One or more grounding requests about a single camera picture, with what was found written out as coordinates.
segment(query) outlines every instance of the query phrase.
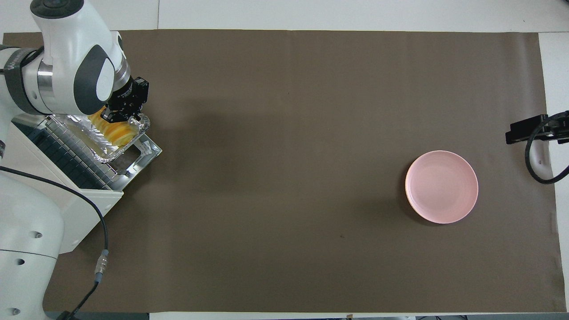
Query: white tile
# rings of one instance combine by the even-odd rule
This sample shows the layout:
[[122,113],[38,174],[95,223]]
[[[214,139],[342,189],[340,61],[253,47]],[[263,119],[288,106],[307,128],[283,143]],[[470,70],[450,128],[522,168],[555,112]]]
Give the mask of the white tile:
[[[39,31],[30,13],[31,1],[0,0],[0,34]],[[111,30],[156,29],[158,0],[91,0]]]
[[161,0],[159,28],[569,31],[561,0]]
[[[539,34],[545,99],[549,115],[569,110],[569,33]],[[551,167],[557,175],[569,165],[569,144],[549,143]],[[557,229],[563,276],[565,278],[565,299],[569,306],[569,178],[555,184],[557,206]]]

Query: cable connector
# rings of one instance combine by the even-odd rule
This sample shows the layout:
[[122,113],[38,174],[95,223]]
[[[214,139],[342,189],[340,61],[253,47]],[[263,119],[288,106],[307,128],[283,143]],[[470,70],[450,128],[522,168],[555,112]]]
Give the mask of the cable connector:
[[100,283],[103,279],[103,273],[105,273],[106,265],[109,263],[109,251],[104,249],[97,259],[97,265],[95,266],[95,282]]

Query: black joint cap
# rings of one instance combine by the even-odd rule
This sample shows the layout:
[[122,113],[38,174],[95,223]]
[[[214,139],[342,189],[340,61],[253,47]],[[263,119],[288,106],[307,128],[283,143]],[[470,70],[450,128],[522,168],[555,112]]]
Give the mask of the black joint cap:
[[77,13],[84,0],[33,0],[30,11],[40,18],[61,19]]

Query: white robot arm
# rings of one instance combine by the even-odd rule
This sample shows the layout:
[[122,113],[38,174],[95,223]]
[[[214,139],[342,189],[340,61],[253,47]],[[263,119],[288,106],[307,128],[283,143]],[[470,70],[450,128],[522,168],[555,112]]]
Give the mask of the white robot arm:
[[[0,44],[0,163],[20,113],[89,115],[107,106],[104,119],[126,121],[138,117],[148,94],[148,82],[130,76],[120,35],[88,0],[33,0],[30,10],[44,47]],[[43,295],[63,237],[60,209],[4,172],[0,183],[8,190],[0,194],[0,319],[45,319]]]

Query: brown tablecloth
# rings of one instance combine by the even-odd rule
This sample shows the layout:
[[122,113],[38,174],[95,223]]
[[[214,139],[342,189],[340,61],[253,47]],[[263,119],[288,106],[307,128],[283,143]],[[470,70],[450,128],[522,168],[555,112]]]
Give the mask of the brown tablecloth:
[[[122,36],[164,152],[107,215],[110,264],[85,311],[565,311],[554,187],[504,141],[545,113],[537,34]],[[480,185],[450,225],[403,190],[438,149]],[[80,300],[101,246],[96,228],[60,256],[46,310]]]

